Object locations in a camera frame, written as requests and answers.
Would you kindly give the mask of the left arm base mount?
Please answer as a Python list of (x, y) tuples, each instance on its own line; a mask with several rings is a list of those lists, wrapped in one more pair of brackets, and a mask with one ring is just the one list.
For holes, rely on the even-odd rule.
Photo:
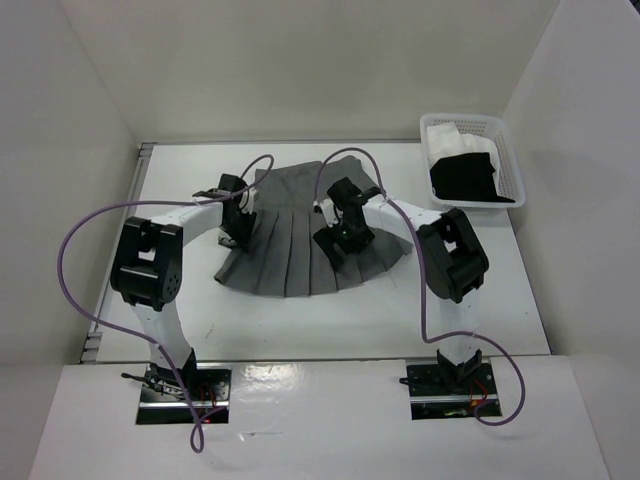
[[(123, 379), (141, 385), (137, 425), (192, 424), (184, 392), (175, 381), (164, 381), (154, 376), (150, 368), (143, 375), (123, 372)], [(232, 371), (227, 368), (199, 370), (188, 386), (189, 397), (205, 424), (226, 424), (229, 419), (229, 399)]]

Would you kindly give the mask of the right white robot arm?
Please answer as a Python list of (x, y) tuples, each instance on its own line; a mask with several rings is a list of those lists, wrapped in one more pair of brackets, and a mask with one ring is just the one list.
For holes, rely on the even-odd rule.
[(313, 239), (339, 270), (348, 255), (361, 253), (380, 230), (411, 243), (419, 266), (421, 335), (437, 346), (438, 381), (459, 393), (473, 380), (482, 352), (477, 330), (478, 290), (488, 257), (466, 214), (424, 209), (383, 194), (378, 186), (358, 188), (349, 178), (335, 182), (313, 203), (326, 225)]

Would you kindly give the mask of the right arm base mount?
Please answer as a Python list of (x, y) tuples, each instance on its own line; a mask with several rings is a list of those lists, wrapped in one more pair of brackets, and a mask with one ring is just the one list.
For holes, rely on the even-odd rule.
[(473, 418), (477, 407), (481, 417), (502, 415), (493, 369), (488, 361), (483, 361), (476, 372), (457, 386), (445, 384), (435, 360), (409, 361), (399, 383), (408, 389), (414, 421)]

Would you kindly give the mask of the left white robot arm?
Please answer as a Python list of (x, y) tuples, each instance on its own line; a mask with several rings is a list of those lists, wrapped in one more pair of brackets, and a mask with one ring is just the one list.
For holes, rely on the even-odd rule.
[(257, 214), (254, 191), (240, 177), (224, 174), (216, 188), (194, 194), (193, 202), (154, 218), (132, 216), (122, 228), (110, 275), (138, 317), (150, 347), (154, 380), (180, 400), (198, 390), (194, 349), (186, 340), (176, 297), (183, 280), (183, 249), (201, 235), (219, 229), (231, 245), (249, 248)]

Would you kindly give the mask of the grey skirt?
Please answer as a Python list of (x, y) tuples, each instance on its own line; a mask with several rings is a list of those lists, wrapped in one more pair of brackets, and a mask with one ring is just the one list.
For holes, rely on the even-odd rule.
[(335, 293), (389, 271), (412, 251), (408, 242), (389, 233), (375, 230), (372, 243), (348, 256), (337, 271), (313, 239), (326, 225), (313, 211), (314, 194), (326, 194), (344, 177), (361, 190), (374, 185), (354, 156), (325, 168), (315, 161), (268, 173), (257, 188), (257, 221), (249, 250), (233, 248), (214, 280), (247, 294), (293, 298)]

